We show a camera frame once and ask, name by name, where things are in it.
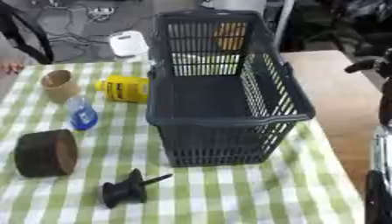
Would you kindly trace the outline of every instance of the dark gray plastic basket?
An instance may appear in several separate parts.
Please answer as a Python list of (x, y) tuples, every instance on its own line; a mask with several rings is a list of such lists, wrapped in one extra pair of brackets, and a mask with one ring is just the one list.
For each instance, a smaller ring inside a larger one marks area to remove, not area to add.
[(253, 11), (156, 19), (147, 120), (171, 165), (264, 161), (314, 109)]

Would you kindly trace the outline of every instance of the green checkered tablecloth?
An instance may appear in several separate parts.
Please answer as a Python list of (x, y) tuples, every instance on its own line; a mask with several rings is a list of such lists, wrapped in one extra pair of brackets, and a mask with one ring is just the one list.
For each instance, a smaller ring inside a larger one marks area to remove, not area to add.
[[(28, 66), (0, 106), (0, 223), (363, 223), (359, 194), (313, 120), (300, 123), (262, 164), (169, 166), (145, 104), (105, 101), (95, 81), (110, 74), (145, 75), (142, 63)], [(39, 85), (54, 69), (73, 71), (99, 122), (74, 132), (79, 159), (72, 175), (24, 178), (13, 149), (30, 132), (71, 129), (67, 112)], [(173, 173), (147, 187), (145, 204), (109, 210), (98, 186), (123, 180), (133, 168), (146, 178)]]

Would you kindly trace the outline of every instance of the black plastic object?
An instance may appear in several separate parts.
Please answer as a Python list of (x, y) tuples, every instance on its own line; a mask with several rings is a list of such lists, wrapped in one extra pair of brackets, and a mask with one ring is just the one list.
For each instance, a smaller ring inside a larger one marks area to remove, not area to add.
[(366, 182), (366, 224), (392, 223), (392, 198), (385, 186), (382, 173), (370, 171)]
[[(29, 32), (37, 37), (43, 52), (28, 45), (19, 32), (19, 24), (25, 26)], [(16, 48), (33, 57), (40, 64), (48, 65), (53, 62), (53, 50), (44, 29), (37, 23), (36, 19), (30, 17), (24, 11), (11, 7), (0, 0), (0, 32), (7, 39), (16, 42)]]
[(106, 182), (102, 186), (102, 202), (108, 207), (115, 207), (122, 200), (144, 203), (147, 200), (145, 186), (168, 179), (172, 174), (143, 181), (142, 173), (134, 169), (127, 179), (118, 184)]
[(171, 165), (260, 163), (314, 117), (256, 12), (168, 12), (156, 24), (146, 116)]

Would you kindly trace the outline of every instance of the white object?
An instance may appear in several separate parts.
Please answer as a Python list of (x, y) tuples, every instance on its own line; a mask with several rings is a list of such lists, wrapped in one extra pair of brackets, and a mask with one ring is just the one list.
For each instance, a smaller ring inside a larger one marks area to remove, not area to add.
[(149, 47), (140, 31), (123, 31), (110, 35), (108, 40), (115, 56), (128, 58), (147, 54)]
[[(268, 5), (267, 0), (210, 0), (204, 2), (203, 5), (206, 7), (215, 8), (217, 10), (231, 10), (231, 11), (258, 11), (262, 16), (266, 6)], [(284, 35), (284, 29), (286, 28), (287, 21), (290, 17), (292, 9), (294, 7), (295, 0), (282, 0), (283, 9), (277, 23), (274, 46), (279, 47)]]

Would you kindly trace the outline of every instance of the cable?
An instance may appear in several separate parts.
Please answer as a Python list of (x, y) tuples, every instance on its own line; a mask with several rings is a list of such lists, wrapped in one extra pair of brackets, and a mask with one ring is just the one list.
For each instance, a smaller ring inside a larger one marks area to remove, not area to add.
[[(88, 13), (88, 7), (86, 5), (78, 3), (75, 6), (81, 6), (79, 8), (85, 9), (86, 14)], [(64, 10), (64, 11), (66, 11), (67, 16), (68, 16), (68, 22), (64, 26), (64, 30), (66, 31), (65, 33), (58, 34), (58, 33), (52, 33), (49, 31), (45, 31), (47, 34), (55, 37), (55, 38), (50, 38), (50, 40), (57, 39), (57, 38), (72, 37), (72, 38), (76, 39), (77, 41), (84, 42), (84, 43), (91, 43), (91, 44), (107, 44), (108, 43), (107, 41), (91, 39), (90, 37), (93, 37), (94, 35), (90, 35), (89, 38), (85, 38), (85, 37), (82, 37), (81, 35), (75, 34), (70, 31), (70, 26), (74, 24), (74, 17), (73, 17), (73, 12), (71, 11), (71, 9), (78, 9), (78, 8), (47, 6), (38, 13), (38, 15), (36, 16), (36, 20), (39, 20), (39, 18), (42, 16), (42, 14), (47, 9)]]
[[(106, 22), (108, 21), (108, 18), (110, 17), (110, 15), (113, 14), (114, 10), (109, 13), (109, 15), (107, 15), (107, 17), (104, 16), (92, 16), (88, 14), (88, 7), (84, 4), (81, 3), (77, 3), (76, 5), (74, 5), (73, 7), (53, 7), (53, 6), (47, 6), (44, 9), (42, 9), (38, 15), (35, 17), (35, 19), (38, 21), (40, 17), (42, 17), (42, 15), (48, 10), (63, 10), (66, 11), (66, 16), (68, 17), (68, 21), (66, 23), (66, 25), (64, 26), (64, 33), (52, 33), (49, 31), (45, 31), (47, 34), (49, 34), (51, 37), (49, 38), (49, 41), (52, 44), (52, 47), (55, 47), (56, 44), (55, 43), (66, 43), (68, 45), (70, 45), (71, 47), (79, 50), (80, 53), (77, 53), (76, 55), (67, 58), (67, 59), (61, 59), (61, 60), (55, 60), (56, 62), (67, 62), (70, 60), (75, 60), (79, 57), (81, 57), (82, 55), (84, 55), (89, 48), (91, 47), (95, 47), (95, 45), (102, 45), (102, 44), (107, 44), (108, 41), (102, 40), (102, 38), (107, 37), (108, 35), (103, 35), (103, 34), (95, 34), (95, 35), (88, 35), (86, 37), (83, 37), (81, 35), (75, 34), (71, 31), (71, 27), (72, 25), (74, 25), (74, 12), (72, 11), (72, 9), (79, 9), (82, 8), (85, 10), (85, 13), (87, 15), (88, 18), (92, 19), (91, 21), (94, 22)], [(121, 29), (120, 31), (115, 31), (115, 32), (123, 32), (123, 31), (127, 31), (127, 30), (132, 30), (137, 24), (139, 24), (140, 22), (147, 20), (147, 19), (152, 19), (154, 17), (154, 15), (150, 15), (147, 17), (140, 17), (139, 19), (137, 19), (135, 22), (133, 22), (132, 24), (128, 25), (126, 28)], [(100, 60), (106, 60), (107, 58), (102, 58), (99, 55), (96, 55), (97, 58), (99, 58)]]

